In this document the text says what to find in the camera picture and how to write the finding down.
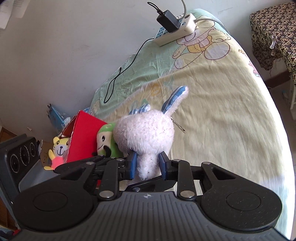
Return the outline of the green plush toy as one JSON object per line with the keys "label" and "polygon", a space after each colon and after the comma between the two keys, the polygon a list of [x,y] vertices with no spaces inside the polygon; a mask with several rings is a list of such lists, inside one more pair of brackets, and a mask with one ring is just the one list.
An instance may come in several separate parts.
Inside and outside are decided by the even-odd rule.
{"label": "green plush toy", "polygon": [[115,123],[107,123],[103,125],[97,133],[97,154],[106,158],[121,158],[123,153],[118,148],[113,137]]}

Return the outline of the patterned covered bench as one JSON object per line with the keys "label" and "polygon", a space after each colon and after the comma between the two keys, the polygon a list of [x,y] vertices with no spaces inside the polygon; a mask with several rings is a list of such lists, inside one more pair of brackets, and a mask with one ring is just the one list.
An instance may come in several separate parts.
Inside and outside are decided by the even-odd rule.
{"label": "patterned covered bench", "polygon": [[260,67],[273,68],[282,58],[295,81],[295,3],[271,6],[250,14],[252,50]]}

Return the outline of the blue packages beside bed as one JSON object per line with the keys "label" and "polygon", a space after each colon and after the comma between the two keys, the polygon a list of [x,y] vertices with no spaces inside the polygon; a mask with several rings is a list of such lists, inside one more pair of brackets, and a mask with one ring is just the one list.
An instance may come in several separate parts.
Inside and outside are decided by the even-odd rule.
{"label": "blue packages beside bed", "polygon": [[71,120],[68,114],[60,113],[52,104],[48,105],[47,116],[57,133],[61,133]]}

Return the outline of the white power strip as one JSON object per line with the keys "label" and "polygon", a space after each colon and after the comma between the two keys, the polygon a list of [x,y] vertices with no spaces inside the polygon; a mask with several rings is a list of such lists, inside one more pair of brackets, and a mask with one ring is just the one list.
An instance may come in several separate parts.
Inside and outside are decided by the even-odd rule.
{"label": "white power strip", "polygon": [[158,46],[163,46],[185,36],[191,35],[198,28],[195,21],[195,16],[192,13],[189,13],[180,21],[180,27],[175,31],[169,33],[164,27],[161,27],[155,35],[153,41]]}

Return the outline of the red cardboard box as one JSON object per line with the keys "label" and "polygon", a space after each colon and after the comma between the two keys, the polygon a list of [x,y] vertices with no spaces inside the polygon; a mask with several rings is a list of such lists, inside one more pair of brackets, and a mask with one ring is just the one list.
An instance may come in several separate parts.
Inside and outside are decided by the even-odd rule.
{"label": "red cardboard box", "polygon": [[64,161],[70,163],[93,157],[93,153],[97,152],[97,133],[105,124],[105,121],[79,111],[59,135],[69,138],[69,148]]}

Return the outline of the black charger adapter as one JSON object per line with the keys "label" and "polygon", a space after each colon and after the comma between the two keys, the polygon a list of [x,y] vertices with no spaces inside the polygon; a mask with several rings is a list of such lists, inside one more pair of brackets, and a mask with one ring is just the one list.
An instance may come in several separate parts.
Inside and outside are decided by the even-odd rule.
{"label": "black charger adapter", "polygon": [[159,14],[157,22],[169,33],[175,32],[179,29],[181,25],[179,20],[169,10],[161,11],[158,9],[157,13]]}

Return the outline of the yellow plush tiger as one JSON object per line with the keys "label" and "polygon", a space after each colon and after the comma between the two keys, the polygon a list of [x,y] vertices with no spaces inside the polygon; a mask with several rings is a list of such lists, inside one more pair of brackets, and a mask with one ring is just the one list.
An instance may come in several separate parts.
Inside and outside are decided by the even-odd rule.
{"label": "yellow plush tiger", "polygon": [[53,138],[53,149],[48,151],[51,165],[44,166],[45,170],[55,170],[58,166],[66,163],[69,143],[69,138]]}

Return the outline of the cartoon print bed sheet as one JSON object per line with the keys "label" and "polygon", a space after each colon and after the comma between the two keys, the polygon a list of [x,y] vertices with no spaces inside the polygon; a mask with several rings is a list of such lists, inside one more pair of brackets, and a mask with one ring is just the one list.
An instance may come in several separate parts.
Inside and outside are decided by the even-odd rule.
{"label": "cartoon print bed sheet", "polygon": [[292,234],[295,184],[287,133],[261,76],[217,18],[193,10],[190,36],[162,47],[145,43],[96,90],[90,113],[111,123],[149,104],[160,109],[179,86],[189,88],[173,119],[170,158],[212,162],[273,190],[283,204],[276,229]]}

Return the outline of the white plush rabbit blue ears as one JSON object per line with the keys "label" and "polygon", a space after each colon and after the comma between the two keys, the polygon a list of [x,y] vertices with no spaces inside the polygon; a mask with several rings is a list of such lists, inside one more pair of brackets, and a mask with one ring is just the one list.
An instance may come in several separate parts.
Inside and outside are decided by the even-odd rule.
{"label": "white plush rabbit blue ears", "polygon": [[164,102],[161,110],[141,110],[120,118],[113,129],[114,140],[123,153],[137,154],[137,178],[149,180],[160,174],[161,152],[168,153],[174,140],[172,114],[188,96],[189,88],[179,86]]}

